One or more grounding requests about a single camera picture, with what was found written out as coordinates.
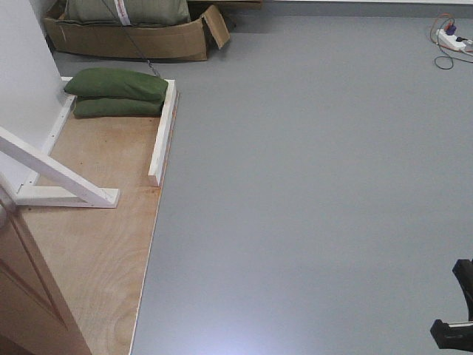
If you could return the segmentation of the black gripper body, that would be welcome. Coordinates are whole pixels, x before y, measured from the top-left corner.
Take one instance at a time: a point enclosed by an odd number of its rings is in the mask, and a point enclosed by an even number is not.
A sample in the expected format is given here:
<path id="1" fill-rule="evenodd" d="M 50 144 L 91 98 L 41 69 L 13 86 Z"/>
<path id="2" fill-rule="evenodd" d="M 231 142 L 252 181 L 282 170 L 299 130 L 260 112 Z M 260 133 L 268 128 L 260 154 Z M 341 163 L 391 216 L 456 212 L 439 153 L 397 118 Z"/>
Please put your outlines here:
<path id="1" fill-rule="evenodd" d="M 472 261 L 458 260 L 452 269 L 462 289 L 468 308 L 466 322 L 447 323 L 434 321 L 430 333 L 439 349 L 472 350 Z"/>

